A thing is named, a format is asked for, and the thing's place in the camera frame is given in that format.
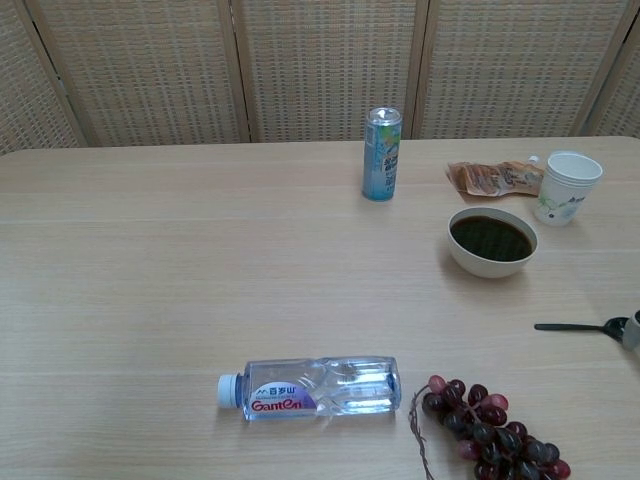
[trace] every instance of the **plastic packaging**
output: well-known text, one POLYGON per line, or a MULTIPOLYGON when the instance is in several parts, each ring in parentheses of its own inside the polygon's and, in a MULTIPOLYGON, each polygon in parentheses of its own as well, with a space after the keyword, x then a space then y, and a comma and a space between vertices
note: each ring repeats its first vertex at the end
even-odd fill
POLYGON ((484 197, 499 197, 509 193, 537 196, 544 176, 540 168, 522 162, 496 165, 451 163, 446 173, 459 192, 484 197))

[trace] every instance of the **white bottle cap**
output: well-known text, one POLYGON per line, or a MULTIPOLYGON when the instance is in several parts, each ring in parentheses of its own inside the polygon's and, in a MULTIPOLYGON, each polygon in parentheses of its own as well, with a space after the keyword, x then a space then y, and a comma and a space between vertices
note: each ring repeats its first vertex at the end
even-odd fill
POLYGON ((238 375, 220 375, 218 380, 218 407, 237 408, 236 381, 238 375))

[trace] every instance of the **bottle label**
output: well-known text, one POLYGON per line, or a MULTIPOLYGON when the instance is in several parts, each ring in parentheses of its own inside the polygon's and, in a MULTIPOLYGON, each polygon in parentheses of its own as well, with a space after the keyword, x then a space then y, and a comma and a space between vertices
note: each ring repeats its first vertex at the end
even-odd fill
POLYGON ((303 387, 288 382, 271 382, 257 388, 249 406, 259 414, 316 409, 316 403, 303 387))

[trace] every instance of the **spoon handle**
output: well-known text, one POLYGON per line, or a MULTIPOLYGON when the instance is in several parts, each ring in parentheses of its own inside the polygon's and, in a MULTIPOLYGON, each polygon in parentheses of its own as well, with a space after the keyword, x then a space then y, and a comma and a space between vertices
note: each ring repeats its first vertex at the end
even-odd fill
POLYGON ((575 323, 536 323, 533 328, 535 328, 536 330, 554 330, 554 331, 559 331, 559 330, 589 330, 589 331, 596 331, 596 332, 602 332, 602 327, 599 325, 578 325, 575 323))

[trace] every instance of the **grape stem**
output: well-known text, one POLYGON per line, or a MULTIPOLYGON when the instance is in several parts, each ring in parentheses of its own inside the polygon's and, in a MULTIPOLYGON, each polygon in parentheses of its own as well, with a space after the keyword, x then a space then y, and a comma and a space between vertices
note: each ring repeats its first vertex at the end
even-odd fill
POLYGON ((418 400, 428 389, 429 385, 425 385, 413 395, 413 399, 411 400, 411 409, 409 410, 409 425, 413 436, 416 437, 416 441, 420 446, 420 458, 422 458, 422 466, 424 467, 424 472, 427 475, 427 480, 435 480, 434 476, 431 475, 431 472, 429 471, 429 464, 427 462, 427 455, 425 452, 425 442, 427 439, 420 433, 420 425, 418 424, 418 400))

